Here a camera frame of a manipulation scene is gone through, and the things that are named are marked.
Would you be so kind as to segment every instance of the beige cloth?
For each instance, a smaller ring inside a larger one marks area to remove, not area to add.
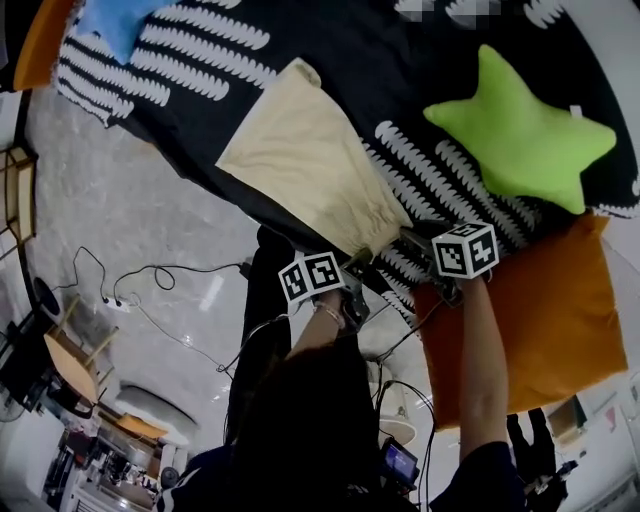
[[[263,93],[217,163],[350,256],[378,254],[411,220],[320,78],[296,59]]]

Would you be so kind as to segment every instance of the electrical outlet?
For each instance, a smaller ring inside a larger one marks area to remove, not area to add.
[[[119,297],[118,301],[120,302],[120,305],[118,305],[116,303],[116,300],[112,296],[106,295],[105,298],[107,299],[107,302],[105,302],[105,305],[108,308],[115,309],[116,311],[120,311],[121,313],[131,312],[131,304],[129,304],[128,300]]]

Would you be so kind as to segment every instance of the black device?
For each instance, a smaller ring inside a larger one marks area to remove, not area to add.
[[[381,459],[380,476],[384,489],[402,496],[416,489],[415,481],[420,474],[416,456],[389,437],[382,445]]]

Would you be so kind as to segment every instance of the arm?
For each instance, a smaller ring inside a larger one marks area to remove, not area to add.
[[[507,362],[482,278],[461,284],[464,342],[460,387],[460,460],[476,448],[506,441]]]
[[[329,306],[333,312],[341,315],[342,295],[338,290],[323,293],[320,296],[320,301]],[[338,322],[336,322],[326,309],[322,307],[318,308],[304,328],[304,331],[302,331],[298,343],[296,343],[287,355],[287,359],[299,354],[303,350],[319,348],[323,345],[333,343],[338,335],[338,331]]]

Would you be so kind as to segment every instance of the green star pillow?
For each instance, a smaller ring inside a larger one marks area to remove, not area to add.
[[[536,98],[493,48],[480,47],[478,90],[425,109],[426,118],[480,163],[487,189],[585,210],[580,173],[616,144],[610,128]]]

